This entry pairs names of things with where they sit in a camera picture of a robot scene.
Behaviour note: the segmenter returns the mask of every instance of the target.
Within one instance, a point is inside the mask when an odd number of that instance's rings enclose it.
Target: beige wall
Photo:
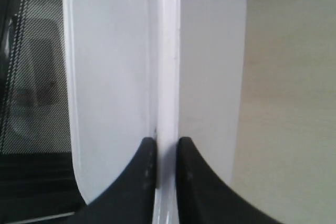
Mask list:
[[[285,223],[336,223],[336,0],[247,0],[233,188]]]

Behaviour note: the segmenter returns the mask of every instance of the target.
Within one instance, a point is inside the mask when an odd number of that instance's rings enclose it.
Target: perforated metal grille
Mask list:
[[[21,0],[16,22],[0,153],[70,152],[62,0]]]

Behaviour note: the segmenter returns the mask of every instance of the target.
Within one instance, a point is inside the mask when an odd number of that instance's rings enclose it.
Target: mesh screen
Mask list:
[[[13,20],[0,153],[70,152],[62,0],[20,0]]]

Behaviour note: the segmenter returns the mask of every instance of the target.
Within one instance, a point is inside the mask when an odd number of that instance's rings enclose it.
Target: white plastic container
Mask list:
[[[176,223],[179,135],[193,137],[220,177],[231,177],[246,1],[63,2],[73,166],[83,198],[98,197],[140,141],[156,137],[153,223]]]

